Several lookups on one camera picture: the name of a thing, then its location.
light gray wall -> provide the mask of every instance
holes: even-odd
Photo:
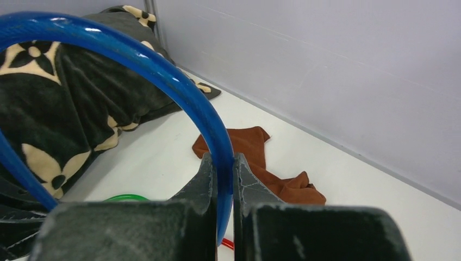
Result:
[[[342,2],[156,5],[179,65],[459,207],[461,2]]]
[[[47,11],[83,16],[121,4],[144,9],[144,0],[0,0],[0,15],[18,11]]]

brown cloth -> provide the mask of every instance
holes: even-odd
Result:
[[[305,171],[295,178],[280,179],[266,170],[264,143],[269,140],[268,133],[261,127],[227,130],[234,147],[234,153],[245,155],[253,174],[281,200],[287,203],[321,204],[326,198],[318,192]],[[192,146],[195,155],[202,158],[208,151],[205,140],[200,135]]]

blue hoop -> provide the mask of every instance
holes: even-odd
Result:
[[[131,37],[71,15],[19,12],[0,16],[0,52],[33,40],[59,41],[102,54],[145,77],[170,96],[192,119],[210,149],[217,172],[217,242],[231,215],[234,153],[216,110],[198,88],[169,61]],[[57,201],[36,180],[0,131],[0,162],[46,208]]]

beige flower pattern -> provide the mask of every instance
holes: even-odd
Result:
[[[22,152],[26,156],[27,166],[45,182],[42,185],[55,198],[63,196],[62,185],[83,166],[91,153],[87,151],[73,156],[61,169],[53,157],[33,145],[22,144]]]

